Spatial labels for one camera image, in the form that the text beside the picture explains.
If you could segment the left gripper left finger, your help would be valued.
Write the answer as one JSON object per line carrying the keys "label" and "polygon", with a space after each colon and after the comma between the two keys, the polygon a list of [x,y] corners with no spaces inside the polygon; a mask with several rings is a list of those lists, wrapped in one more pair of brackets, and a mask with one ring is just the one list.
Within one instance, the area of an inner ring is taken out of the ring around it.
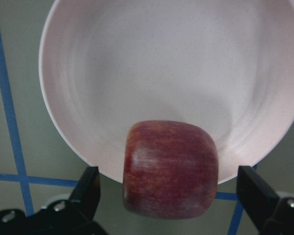
{"label": "left gripper left finger", "polygon": [[31,216],[19,209],[0,211],[0,235],[105,235],[94,221],[99,201],[99,170],[89,166],[68,199],[54,201]]}

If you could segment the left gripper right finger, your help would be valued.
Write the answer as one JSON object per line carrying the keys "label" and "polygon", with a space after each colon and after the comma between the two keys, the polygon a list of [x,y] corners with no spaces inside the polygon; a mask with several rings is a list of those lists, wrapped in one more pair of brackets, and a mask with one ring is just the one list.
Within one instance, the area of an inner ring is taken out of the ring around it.
{"label": "left gripper right finger", "polygon": [[294,235],[294,194],[277,192],[250,166],[239,166],[237,198],[260,235]]}

